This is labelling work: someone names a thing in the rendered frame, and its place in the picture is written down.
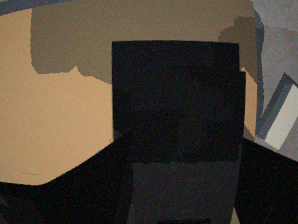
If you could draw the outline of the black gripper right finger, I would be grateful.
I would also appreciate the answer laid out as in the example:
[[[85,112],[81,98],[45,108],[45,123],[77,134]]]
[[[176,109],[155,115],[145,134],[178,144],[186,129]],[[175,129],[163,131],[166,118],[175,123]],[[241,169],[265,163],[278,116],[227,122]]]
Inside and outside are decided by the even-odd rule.
[[[242,137],[239,224],[298,224],[298,161]]]

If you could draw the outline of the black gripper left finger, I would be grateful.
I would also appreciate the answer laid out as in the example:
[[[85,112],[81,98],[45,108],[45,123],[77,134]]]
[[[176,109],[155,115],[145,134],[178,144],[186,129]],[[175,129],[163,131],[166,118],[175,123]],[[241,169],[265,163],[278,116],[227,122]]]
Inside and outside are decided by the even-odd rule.
[[[0,224],[126,224],[133,193],[130,129],[47,184],[0,181]]]

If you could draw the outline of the tan wooden board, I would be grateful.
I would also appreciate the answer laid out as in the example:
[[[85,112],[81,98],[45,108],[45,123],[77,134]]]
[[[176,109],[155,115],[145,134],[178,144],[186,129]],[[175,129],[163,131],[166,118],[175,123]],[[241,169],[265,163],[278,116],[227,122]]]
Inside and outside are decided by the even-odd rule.
[[[112,41],[239,44],[243,136],[254,143],[250,0],[73,0],[0,15],[0,181],[47,184],[114,143]]]

